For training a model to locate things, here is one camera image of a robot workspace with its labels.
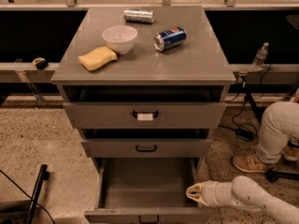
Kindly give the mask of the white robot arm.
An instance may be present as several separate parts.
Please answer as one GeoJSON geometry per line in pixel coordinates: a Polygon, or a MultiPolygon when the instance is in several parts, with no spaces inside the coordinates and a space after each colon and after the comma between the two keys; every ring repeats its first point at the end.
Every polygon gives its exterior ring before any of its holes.
{"type": "Polygon", "coordinates": [[[231,182],[208,180],[186,189],[186,196],[205,206],[232,206],[237,209],[265,213],[280,224],[299,224],[299,208],[265,191],[246,176],[231,182]]]}

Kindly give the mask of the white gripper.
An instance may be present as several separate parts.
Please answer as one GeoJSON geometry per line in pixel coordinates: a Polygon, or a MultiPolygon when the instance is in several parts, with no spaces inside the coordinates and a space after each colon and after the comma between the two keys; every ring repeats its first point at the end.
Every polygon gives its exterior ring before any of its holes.
{"type": "Polygon", "coordinates": [[[231,182],[209,180],[188,187],[186,193],[189,199],[211,207],[231,205],[233,201],[231,182]]]}

